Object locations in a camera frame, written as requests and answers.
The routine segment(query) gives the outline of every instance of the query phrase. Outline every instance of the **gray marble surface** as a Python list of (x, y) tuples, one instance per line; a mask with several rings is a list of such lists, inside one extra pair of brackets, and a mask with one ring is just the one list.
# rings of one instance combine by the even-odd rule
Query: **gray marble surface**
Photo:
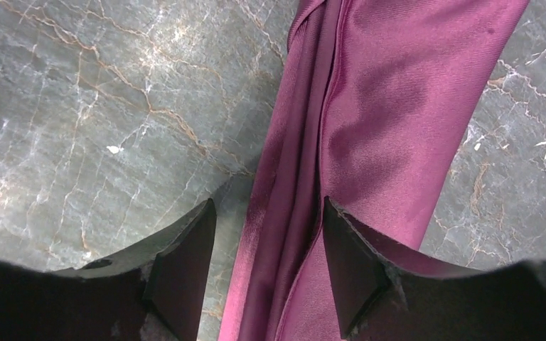
[[(82, 266), (212, 196), (215, 340), (295, 0), (0, 0), (0, 259)], [(422, 250), (546, 257), (546, 0), (483, 93)]]

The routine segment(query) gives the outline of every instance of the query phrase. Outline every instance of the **fabric fold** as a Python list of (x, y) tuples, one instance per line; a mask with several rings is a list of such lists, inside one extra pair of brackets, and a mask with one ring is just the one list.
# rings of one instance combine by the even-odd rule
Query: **fabric fold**
[(419, 248), (526, 4), (301, 2), (219, 340), (340, 340), (321, 198)]

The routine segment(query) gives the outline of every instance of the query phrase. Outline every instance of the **marble surface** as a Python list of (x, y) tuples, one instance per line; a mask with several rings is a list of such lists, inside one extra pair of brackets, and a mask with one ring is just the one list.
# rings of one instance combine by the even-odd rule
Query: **marble surface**
[[(0, 259), (83, 264), (214, 197), (216, 340), (295, 0), (0, 0)], [(546, 0), (510, 39), (422, 250), (546, 257)]]

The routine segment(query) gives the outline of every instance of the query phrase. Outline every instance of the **purple cloth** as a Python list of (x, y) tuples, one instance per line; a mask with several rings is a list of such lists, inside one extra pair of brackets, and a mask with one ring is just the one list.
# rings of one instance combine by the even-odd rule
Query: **purple cloth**
[(340, 340), (321, 236), (323, 197), (419, 248), (526, 4), (300, 2), (219, 340)]

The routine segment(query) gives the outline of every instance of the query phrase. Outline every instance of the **folded fabric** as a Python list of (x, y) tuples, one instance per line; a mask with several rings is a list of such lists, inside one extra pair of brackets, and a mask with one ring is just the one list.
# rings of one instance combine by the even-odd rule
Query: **folded fabric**
[(419, 248), (526, 4), (300, 1), (219, 340), (340, 340), (323, 197)]

